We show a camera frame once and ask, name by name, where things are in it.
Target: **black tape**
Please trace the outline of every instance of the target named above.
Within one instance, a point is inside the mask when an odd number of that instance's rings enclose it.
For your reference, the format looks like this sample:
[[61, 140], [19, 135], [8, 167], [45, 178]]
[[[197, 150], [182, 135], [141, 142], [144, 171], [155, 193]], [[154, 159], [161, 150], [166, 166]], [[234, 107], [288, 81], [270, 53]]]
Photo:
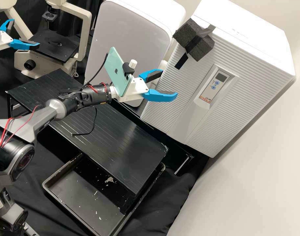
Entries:
[[188, 56], [186, 53], [179, 59], [179, 61], [176, 63], [175, 68], [180, 69], [185, 64], [185, 62], [188, 60]]
[[198, 35], [196, 35], [185, 47], [186, 52], [190, 53], [191, 50], [193, 50], [194, 47], [197, 46], [197, 44], [202, 40], [202, 38]]

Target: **metal stand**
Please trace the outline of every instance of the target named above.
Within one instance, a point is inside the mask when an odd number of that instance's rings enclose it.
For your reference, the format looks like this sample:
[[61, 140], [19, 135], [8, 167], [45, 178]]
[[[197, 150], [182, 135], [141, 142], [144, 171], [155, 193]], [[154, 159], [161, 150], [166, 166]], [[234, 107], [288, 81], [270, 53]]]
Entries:
[[27, 235], [27, 236], [40, 236], [30, 225], [28, 225], [27, 222], [25, 222], [25, 226], [17, 231], [17, 232], [13, 232], [13, 233], [10, 233], [9, 231], [0, 231], [0, 236], [4, 236], [4, 235], [7, 235], [7, 236], [24, 236], [24, 235]]

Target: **white wall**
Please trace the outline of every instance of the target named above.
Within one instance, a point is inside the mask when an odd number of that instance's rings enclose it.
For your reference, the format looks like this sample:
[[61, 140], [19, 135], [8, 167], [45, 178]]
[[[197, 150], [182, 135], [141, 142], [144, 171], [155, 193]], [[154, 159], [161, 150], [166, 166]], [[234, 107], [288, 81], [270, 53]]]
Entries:
[[297, 80], [209, 163], [168, 235], [300, 236], [300, 0], [233, 2], [286, 31]]

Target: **black cylindrical motor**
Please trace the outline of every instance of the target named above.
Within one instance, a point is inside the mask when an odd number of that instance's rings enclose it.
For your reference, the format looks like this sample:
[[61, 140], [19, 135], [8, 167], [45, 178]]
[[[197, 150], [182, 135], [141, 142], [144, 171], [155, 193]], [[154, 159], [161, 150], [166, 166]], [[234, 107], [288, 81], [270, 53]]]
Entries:
[[[3, 129], [0, 127], [0, 139]], [[0, 147], [0, 171], [7, 171], [12, 181], [17, 180], [21, 172], [27, 167], [34, 156], [34, 146], [13, 136], [4, 146]]]

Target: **black wire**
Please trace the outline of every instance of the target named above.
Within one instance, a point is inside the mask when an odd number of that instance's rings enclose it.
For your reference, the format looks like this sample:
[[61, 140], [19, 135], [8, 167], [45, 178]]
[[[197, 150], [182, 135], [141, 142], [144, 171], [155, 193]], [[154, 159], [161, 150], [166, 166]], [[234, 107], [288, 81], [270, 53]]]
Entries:
[[104, 62], [102, 63], [100, 69], [98, 70], [98, 72], [80, 89], [80, 90], [83, 90], [84, 87], [86, 87], [88, 84], [90, 84], [90, 82], [97, 76], [97, 74], [100, 72], [100, 70], [103, 68], [105, 62], [106, 62], [106, 59], [107, 59], [107, 56], [108, 56], [108, 53], [105, 55], [105, 58], [104, 58]]
[[88, 135], [88, 134], [91, 134], [95, 128], [95, 119], [97, 118], [97, 114], [98, 114], [98, 109], [96, 107], [95, 108], [95, 117], [94, 117], [94, 120], [93, 120], [93, 127], [92, 127], [92, 130], [89, 132], [89, 133], [82, 133], [82, 134], [71, 134], [72, 137], [74, 136], [81, 136], [81, 135]]

